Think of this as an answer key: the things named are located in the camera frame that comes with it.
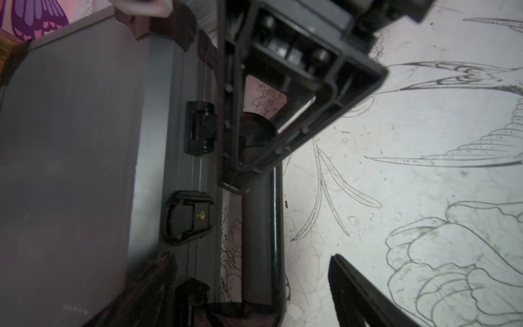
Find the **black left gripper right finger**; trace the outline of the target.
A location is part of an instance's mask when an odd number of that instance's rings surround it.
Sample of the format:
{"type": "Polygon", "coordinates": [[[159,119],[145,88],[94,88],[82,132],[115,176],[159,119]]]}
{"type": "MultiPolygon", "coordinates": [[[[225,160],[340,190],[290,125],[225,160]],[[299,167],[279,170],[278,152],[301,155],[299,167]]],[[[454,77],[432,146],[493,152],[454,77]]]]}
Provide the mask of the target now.
{"type": "Polygon", "coordinates": [[[339,254],[330,259],[328,281],[340,326],[419,326],[339,254]]]}

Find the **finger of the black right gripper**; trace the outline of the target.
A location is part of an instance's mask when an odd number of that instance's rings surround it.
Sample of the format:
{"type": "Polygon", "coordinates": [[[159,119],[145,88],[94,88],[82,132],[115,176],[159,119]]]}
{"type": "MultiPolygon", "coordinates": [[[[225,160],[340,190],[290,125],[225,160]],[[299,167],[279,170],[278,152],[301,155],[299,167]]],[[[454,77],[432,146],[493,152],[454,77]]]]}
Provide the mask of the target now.
{"type": "Polygon", "coordinates": [[[381,87],[387,1],[220,1],[219,185],[242,193],[381,87]]]}

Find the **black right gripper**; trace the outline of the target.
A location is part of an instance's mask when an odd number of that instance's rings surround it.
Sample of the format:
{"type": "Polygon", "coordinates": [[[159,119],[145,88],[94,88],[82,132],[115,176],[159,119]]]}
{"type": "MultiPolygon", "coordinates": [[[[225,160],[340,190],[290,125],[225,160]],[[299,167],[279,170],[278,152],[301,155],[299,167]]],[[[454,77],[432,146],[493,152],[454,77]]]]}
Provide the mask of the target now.
{"type": "Polygon", "coordinates": [[[335,1],[349,15],[342,24],[340,50],[350,46],[362,53],[370,53],[377,43],[376,33],[406,16],[420,23],[427,16],[433,1],[335,1]]]}

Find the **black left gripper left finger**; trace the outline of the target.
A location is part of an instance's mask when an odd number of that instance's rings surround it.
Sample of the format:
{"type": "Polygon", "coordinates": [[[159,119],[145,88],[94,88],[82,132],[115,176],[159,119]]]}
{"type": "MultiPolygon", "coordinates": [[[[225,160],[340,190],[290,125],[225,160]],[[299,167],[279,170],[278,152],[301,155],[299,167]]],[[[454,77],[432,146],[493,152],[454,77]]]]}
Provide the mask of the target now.
{"type": "Polygon", "coordinates": [[[169,288],[177,265],[172,253],[148,262],[147,269],[85,326],[165,326],[169,288]]]}

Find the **dark grey poker case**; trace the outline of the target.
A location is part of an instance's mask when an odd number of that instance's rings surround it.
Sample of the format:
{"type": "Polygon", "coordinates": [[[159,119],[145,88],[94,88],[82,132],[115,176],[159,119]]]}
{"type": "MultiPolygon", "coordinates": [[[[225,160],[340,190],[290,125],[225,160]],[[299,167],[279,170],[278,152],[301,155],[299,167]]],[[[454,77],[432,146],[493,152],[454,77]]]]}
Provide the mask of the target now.
{"type": "Polygon", "coordinates": [[[244,201],[242,298],[221,297],[218,48],[188,1],[2,1],[29,42],[1,86],[1,325],[85,326],[172,253],[165,326],[280,326],[281,170],[244,201]]]}

